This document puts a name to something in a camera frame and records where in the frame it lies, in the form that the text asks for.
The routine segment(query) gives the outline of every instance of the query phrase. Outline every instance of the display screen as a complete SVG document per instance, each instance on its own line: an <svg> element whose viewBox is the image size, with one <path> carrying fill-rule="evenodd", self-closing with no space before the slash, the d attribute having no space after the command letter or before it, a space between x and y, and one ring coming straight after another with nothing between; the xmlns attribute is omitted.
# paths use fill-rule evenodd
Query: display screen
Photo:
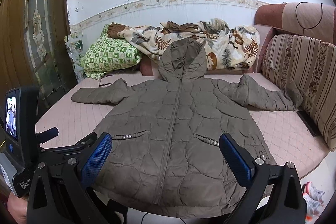
<svg viewBox="0 0 336 224"><path fill-rule="evenodd" d="M17 140L16 97L7 98L6 101L6 132Z"/></svg>

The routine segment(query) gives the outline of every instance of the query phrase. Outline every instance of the jacket sleeve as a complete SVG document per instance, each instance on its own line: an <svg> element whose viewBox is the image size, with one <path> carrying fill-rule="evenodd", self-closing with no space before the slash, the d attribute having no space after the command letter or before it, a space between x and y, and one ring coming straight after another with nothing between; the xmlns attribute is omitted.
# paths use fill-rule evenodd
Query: jacket sleeve
<svg viewBox="0 0 336 224"><path fill-rule="evenodd" d="M239 83L218 80L219 90L236 103L251 105L268 111L294 111L303 101L297 86L288 81L284 91L269 91L248 75L243 75Z"/></svg>
<svg viewBox="0 0 336 224"><path fill-rule="evenodd" d="M125 80L118 79L106 88L81 88L71 97L73 102L84 104L118 104L141 88L141 84L129 87Z"/></svg>

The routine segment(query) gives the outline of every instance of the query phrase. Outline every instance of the hand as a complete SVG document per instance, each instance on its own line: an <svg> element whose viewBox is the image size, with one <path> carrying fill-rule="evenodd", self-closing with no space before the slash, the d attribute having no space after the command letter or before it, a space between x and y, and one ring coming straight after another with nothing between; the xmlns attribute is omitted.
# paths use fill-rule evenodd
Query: hand
<svg viewBox="0 0 336 224"><path fill-rule="evenodd" d="M9 194L7 209L18 224L27 223L27 205L28 200L25 197L18 198L13 192Z"/></svg>

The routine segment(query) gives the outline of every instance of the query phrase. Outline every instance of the black cable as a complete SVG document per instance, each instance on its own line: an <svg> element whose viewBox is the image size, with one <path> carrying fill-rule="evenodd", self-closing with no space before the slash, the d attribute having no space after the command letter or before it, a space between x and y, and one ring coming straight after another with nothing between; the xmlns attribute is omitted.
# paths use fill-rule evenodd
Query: black cable
<svg viewBox="0 0 336 224"><path fill-rule="evenodd" d="M143 219L145 218L145 216L148 215L148 214L149 214L149 213L145 213L145 214L143 215L142 220L141 220L141 224L142 224Z"/></svg>
<svg viewBox="0 0 336 224"><path fill-rule="evenodd" d="M322 11L321 19L320 19L320 21L318 22L318 24L316 24L316 25L315 25L314 27L312 27L312 28L304 28L304 27L302 27L302 25L301 25L300 22L299 22L299 19L298 19L298 17L297 17L297 7L298 7L301 3L307 3L307 2L300 2L300 3L298 3L298 5L296 5L296 8L295 8L295 15L296 15L296 20L297 20L297 22L299 23L300 27L301 27L302 29L304 29L304 30L311 30L311 29L316 28L316 27L321 23L322 18L323 18L323 7L322 7L322 4L323 4L323 3L321 3L321 11Z"/></svg>
<svg viewBox="0 0 336 224"><path fill-rule="evenodd" d="M141 223L140 224L142 224L142 222L143 222L143 219L145 218L145 216L146 215L148 215L149 213L145 213L144 215L143 215L143 217L142 217L142 220L141 220Z"/></svg>

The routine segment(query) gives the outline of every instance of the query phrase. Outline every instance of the pink sneaker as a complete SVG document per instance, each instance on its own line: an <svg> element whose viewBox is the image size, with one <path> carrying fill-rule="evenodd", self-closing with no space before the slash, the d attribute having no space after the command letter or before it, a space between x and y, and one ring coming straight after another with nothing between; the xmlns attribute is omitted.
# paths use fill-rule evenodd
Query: pink sneaker
<svg viewBox="0 0 336 224"><path fill-rule="evenodd" d="M304 192L307 193L313 200L318 201L323 204L322 197L325 194L324 191L317 190L311 181L307 182Z"/></svg>

